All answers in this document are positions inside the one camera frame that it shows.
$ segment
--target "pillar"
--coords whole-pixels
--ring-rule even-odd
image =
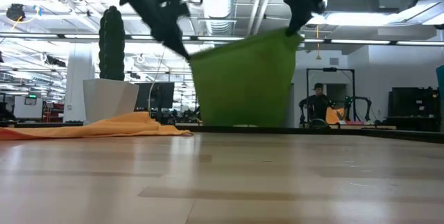
[[[71,43],[63,121],[86,121],[83,81],[94,78],[95,44]]]

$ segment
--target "green cloth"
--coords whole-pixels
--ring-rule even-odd
[[[269,31],[191,57],[206,126],[282,127],[299,35]]]

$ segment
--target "computer monitor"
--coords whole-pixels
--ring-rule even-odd
[[[148,109],[148,93],[152,83],[138,83],[139,93],[137,95],[135,110]],[[174,83],[155,83],[151,90],[151,108],[172,108],[174,95]]]

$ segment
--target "orange object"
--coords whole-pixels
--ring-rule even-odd
[[[0,128],[0,140],[29,140],[81,137],[131,137],[150,135],[192,135],[188,130],[161,126],[146,112],[131,112],[88,126],[60,128]]]
[[[327,108],[327,123],[328,124],[337,124],[339,121],[342,121],[345,119],[345,115],[344,115],[344,109],[340,108],[340,109],[332,109],[330,107]]]

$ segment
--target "potted cactus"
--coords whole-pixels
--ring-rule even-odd
[[[100,79],[83,81],[87,122],[132,112],[139,87],[125,79],[125,29],[121,13],[111,6],[103,13],[99,31]]]

